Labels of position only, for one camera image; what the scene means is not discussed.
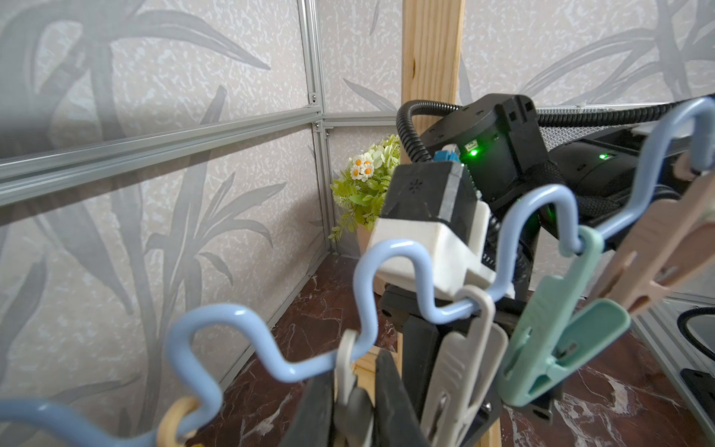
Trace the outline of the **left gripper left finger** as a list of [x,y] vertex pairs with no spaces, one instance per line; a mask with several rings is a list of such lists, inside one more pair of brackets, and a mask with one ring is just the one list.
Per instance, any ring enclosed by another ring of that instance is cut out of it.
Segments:
[[334,373],[310,379],[280,447],[333,445]]

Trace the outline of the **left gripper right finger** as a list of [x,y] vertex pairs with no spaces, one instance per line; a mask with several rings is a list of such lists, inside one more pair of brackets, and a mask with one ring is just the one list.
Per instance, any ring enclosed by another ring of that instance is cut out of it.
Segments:
[[375,429],[374,446],[430,447],[387,350],[375,361]]

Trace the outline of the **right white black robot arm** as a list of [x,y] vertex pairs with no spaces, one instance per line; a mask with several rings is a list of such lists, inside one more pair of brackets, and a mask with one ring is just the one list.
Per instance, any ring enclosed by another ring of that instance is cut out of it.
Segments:
[[[655,122],[644,123],[644,117],[655,117],[658,119],[661,116],[663,108],[670,108],[674,104],[661,104],[657,106],[648,106],[642,108],[631,109],[631,112],[626,112],[626,109],[616,111],[589,111],[583,115],[575,115],[578,119],[566,119],[566,124],[606,124],[616,123],[613,115],[624,117],[624,120],[618,120],[620,124],[625,123],[625,127],[615,127],[595,131],[596,129],[585,128],[588,135],[583,138],[569,141],[553,148],[549,152],[549,158],[553,162],[554,169],[558,168],[562,175],[565,184],[575,192],[579,197],[595,197],[616,203],[615,210],[602,210],[596,206],[591,208],[586,205],[579,205],[579,219],[587,226],[596,227],[601,222],[606,221],[612,215],[616,214],[620,208],[623,208],[630,197],[631,183],[635,178],[638,165],[638,158],[642,152],[646,137],[655,128]],[[657,109],[654,115],[651,112],[635,113],[632,110]],[[655,184],[655,192],[653,200],[659,199],[679,199],[683,195],[688,184],[684,180],[679,180],[673,173],[673,168],[677,159],[681,154],[686,153],[691,146],[692,132],[694,121],[688,121],[680,126],[672,136],[672,141],[664,152],[664,161],[659,173],[657,183]],[[533,216],[527,228],[524,229],[521,236],[521,249],[525,253],[525,259],[530,263],[527,272],[530,277],[527,279],[535,279],[533,274],[534,255],[537,247],[537,232],[536,218]],[[515,283],[518,286],[518,301],[519,305],[501,302],[504,307],[505,316],[508,318],[518,316],[523,308],[522,301],[525,301],[525,294],[528,286],[526,279],[518,279]],[[416,303],[416,295],[414,292],[408,292],[400,289],[397,286],[388,286],[387,292],[380,299],[379,304],[382,307],[383,313],[387,318],[395,324],[399,332],[402,332],[403,325],[408,322],[409,326],[413,325],[413,321],[421,318]],[[637,322],[638,331],[642,329],[642,333],[646,335],[644,328],[655,328],[657,319],[653,316],[646,315],[644,322]],[[657,336],[665,337],[666,329],[653,329],[650,335],[647,335],[647,344],[650,348],[657,346],[655,339]],[[696,380],[695,374],[684,375],[683,378],[675,379],[675,369],[673,366],[675,359],[671,359],[672,365],[668,366],[667,375],[670,379],[675,380],[676,387],[686,399],[691,409],[696,409],[696,419],[698,423],[702,423],[703,428],[707,428],[708,436],[714,445],[714,397],[705,397],[706,379],[701,378]]]

